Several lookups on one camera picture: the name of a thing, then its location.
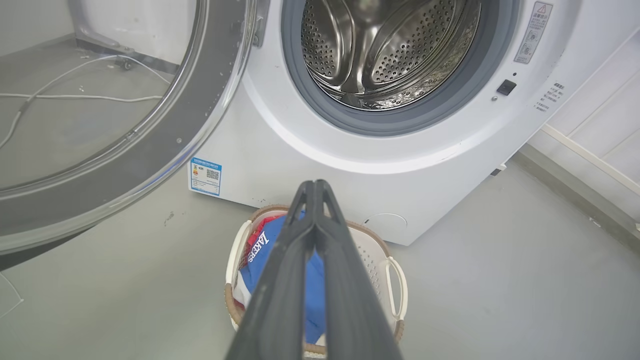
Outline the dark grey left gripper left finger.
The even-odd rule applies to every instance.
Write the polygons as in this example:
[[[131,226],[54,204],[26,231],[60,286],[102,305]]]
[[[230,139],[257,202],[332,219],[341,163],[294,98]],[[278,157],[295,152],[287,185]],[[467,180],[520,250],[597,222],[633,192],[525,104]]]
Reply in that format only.
[[[314,251],[316,197],[302,182],[274,243],[228,360],[301,360],[304,353],[306,263]]]

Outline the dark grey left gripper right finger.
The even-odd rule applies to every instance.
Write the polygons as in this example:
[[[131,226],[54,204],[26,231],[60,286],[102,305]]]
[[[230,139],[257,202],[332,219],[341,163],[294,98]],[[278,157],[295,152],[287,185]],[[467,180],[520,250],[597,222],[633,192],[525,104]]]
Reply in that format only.
[[[315,181],[315,248],[325,270],[329,360],[400,360],[381,303],[332,188]]]

